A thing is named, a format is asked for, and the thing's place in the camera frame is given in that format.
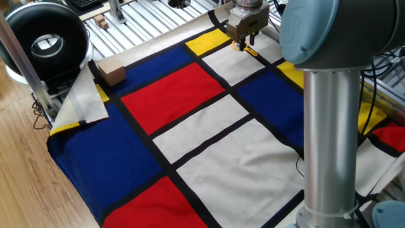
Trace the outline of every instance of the red fabric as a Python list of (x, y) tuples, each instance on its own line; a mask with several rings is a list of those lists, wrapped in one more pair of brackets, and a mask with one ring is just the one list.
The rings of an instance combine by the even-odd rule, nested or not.
[(192, 63), (122, 101), (146, 133), (152, 134), (222, 91), (217, 81)]
[(168, 177), (164, 177), (104, 221), (104, 228), (207, 227)]
[(373, 131), (373, 134), (398, 152), (403, 153), (405, 151), (405, 127), (400, 127), (392, 122), (386, 127)]

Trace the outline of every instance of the blue fabric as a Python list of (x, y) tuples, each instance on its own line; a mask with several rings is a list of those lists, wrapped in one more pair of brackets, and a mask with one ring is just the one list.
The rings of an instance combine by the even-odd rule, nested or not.
[(269, 71), (238, 93), (292, 143), (304, 146), (304, 99)]
[(107, 111), (108, 119), (48, 142), (50, 154), (96, 219), (107, 206), (162, 171), (117, 108), (110, 104)]
[(135, 66), (125, 73), (127, 79), (115, 85), (113, 90), (120, 94), (135, 86), (141, 85), (191, 60), (191, 57), (181, 47), (176, 47), (166, 53)]

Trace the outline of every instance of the metal rod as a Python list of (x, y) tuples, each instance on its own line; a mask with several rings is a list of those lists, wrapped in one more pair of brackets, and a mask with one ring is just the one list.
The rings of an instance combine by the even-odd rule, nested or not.
[(49, 97), (49, 94), (42, 85), (37, 72), (35, 72), (30, 60), (15, 37), (15, 34), (8, 25), (3, 14), (0, 15), (0, 40), (6, 47), (16, 66), (20, 69), (21, 74), (25, 77), (33, 90), (35, 97), (39, 100), (44, 109), (50, 110), (54, 108), (54, 104)]
[(108, 1), (109, 5), (111, 6), (111, 14), (114, 16), (114, 18), (120, 23), (127, 22), (127, 20), (124, 18), (124, 14), (122, 13), (119, 0), (108, 0)]
[(304, 73), (305, 219), (301, 227), (354, 227), (360, 70)]

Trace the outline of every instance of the mondrian pattern cloth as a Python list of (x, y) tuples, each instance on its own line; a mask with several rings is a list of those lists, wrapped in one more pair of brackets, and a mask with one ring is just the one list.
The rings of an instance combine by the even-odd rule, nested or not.
[[(211, 28), (126, 66), (113, 87), (91, 63), (109, 118), (49, 138), (101, 227), (276, 227), (302, 203), (303, 75), (263, 34), (257, 56), (232, 49), (209, 15)], [(359, 137), (360, 195), (401, 156), (404, 136), (374, 109)]]

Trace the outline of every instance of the yellow square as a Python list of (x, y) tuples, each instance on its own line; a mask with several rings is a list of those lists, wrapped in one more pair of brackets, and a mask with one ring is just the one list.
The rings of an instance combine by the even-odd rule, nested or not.
[(284, 62), (277, 66), (277, 68), (283, 71), (283, 73), (299, 85), (299, 87), (304, 89), (304, 72), (294, 70), (294, 65), (289, 62)]
[(185, 44), (198, 56), (205, 52), (218, 47), (219, 45), (227, 42), (229, 37), (225, 35), (220, 29), (215, 29), (204, 35), (200, 35), (197, 39), (186, 42)]
[[(359, 113), (359, 128), (358, 128), (360, 133), (366, 124), (368, 114), (370, 113), (370, 108), (371, 108), (371, 104), (365, 103), (365, 102), (361, 103), (361, 108), (360, 108), (360, 113)], [(376, 126), (378, 123), (380, 123), (385, 118), (387, 118), (387, 114), (385, 114), (384, 111), (381, 110), (380, 108), (377, 108), (376, 106), (374, 106), (373, 112), (371, 113), (370, 121), (368, 122), (366, 131), (364, 132), (364, 134), (367, 134), (374, 126)]]

